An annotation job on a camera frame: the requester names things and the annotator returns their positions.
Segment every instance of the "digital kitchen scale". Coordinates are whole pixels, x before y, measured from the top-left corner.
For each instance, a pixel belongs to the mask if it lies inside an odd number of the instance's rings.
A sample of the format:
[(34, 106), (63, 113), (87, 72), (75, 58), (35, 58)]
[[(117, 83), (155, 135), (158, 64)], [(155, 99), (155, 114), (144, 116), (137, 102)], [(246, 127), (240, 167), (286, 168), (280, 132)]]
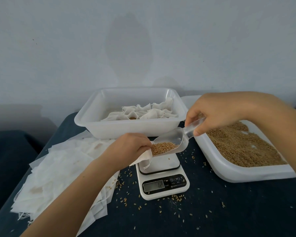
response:
[(188, 190), (188, 180), (176, 154), (153, 157), (136, 164), (141, 196), (145, 200), (175, 195)]

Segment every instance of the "table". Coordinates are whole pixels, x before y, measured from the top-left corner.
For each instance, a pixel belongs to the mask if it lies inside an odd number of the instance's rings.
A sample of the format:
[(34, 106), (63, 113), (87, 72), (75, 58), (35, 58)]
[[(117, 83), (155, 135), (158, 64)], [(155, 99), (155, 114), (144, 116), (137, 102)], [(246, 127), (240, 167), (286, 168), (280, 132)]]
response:
[[(85, 130), (74, 124), (75, 115), (63, 121), (38, 158), (47, 154), (52, 145)], [(211, 171), (193, 138), (178, 157), (191, 184), (181, 202), (173, 201), (172, 197), (145, 201), (139, 197), (135, 167), (125, 168), (120, 177), (125, 184), (120, 191), (114, 191), (108, 215), (95, 221), (80, 236), (296, 236), (296, 178), (226, 182)], [(28, 219), (18, 221), (17, 215), (9, 210), (29, 173), (0, 210), (0, 236), (19, 236), (27, 227)], [(120, 198), (127, 198), (127, 207)]]
[(0, 131), (0, 209), (42, 148), (24, 131)]

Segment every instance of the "clear plastic scoop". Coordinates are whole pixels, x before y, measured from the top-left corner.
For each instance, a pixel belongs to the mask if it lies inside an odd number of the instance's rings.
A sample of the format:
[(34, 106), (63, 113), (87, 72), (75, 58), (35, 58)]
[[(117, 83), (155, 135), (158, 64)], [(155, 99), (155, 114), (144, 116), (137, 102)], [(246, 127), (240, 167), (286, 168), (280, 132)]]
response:
[(179, 153), (179, 152), (184, 151), (188, 145), (188, 140), (194, 136), (193, 131), (195, 130), (196, 127), (198, 127), (201, 123), (203, 123), (205, 119), (206, 118), (203, 117), (201, 119), (198, 119), (198, 120), (192, 122), (191, 124), (189, 124), (188, 126), (186, 126), (184, 128), (178, 127), (172, 131), (169, 131), (169, 132), (157, 137), (153, 141), (154, 144), (162, 143), (162, 142), (172, 142), (172, 143), (178, 145), (178, 147), (176, 147), (170, 151), (167, 151), (165, 153), (162, 153), (159, 155), (154, 155), (153, 157), (160, 156), (160, 155), (168, 155), (168, 154), (172, 154), (172, 153)]

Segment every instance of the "scoop handle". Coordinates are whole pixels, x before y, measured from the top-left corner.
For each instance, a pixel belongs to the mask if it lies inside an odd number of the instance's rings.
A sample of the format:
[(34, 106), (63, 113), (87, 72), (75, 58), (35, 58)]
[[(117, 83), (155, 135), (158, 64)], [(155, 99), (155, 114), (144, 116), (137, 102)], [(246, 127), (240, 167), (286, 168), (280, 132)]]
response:
[(189, 124), (188, 126), (183, 128), (183, 132), (185, 135), (187, 135), (187, 137), (190, 139), (191, 137), (193, 137), (193, 131), (195, 130), (196, 127), (198, 127), (201, 123), (204, 122), (204, 120), (206, 119), (206, 117), (203, 117), (201, 119), (198, 119), (194, 122), (192, 122), (191, 124)]

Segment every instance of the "white plastic container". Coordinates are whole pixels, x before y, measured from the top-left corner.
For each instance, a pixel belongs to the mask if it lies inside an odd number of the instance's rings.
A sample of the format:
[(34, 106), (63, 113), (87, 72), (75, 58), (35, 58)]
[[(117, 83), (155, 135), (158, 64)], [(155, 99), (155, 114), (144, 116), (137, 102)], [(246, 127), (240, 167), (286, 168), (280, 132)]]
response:
[[(138, 119), (101, 121), (112, 111), (121, 111), (123, 106), (149, 103), (161, 103), (167, 97), (173, 98), (172, 113), (176, 118)], [(138, 132), (151, 136), (159, 136), (178, 127), (185, 120), (186, 107), (178, 93), (169, 88), (134, 87), (106, 88), (97, 90), (75, 116), (75, 123), (85, 126), (88, 131), (99, 139), (115, 139), (127, 132)]]
[[(201, 96), (184, 96), (182, 101), (187, 108), (190, 108)], [(272, 143), (260, 131), (260, 129), (250, 121), (241, 121), (249, 128), (249, 131), (257, 134), (261, 139)], [(241, 167), (226, 160), (217, 150), (208, 135), (203, 134), (195, 137), (195, 140), (205, 155), (207, 161), (216, 175), (228, 182), (249, 182), (269, 179), (287, 179), (296, 177), (296, 173), (290, 165), (262, 166), (262, 167)]]

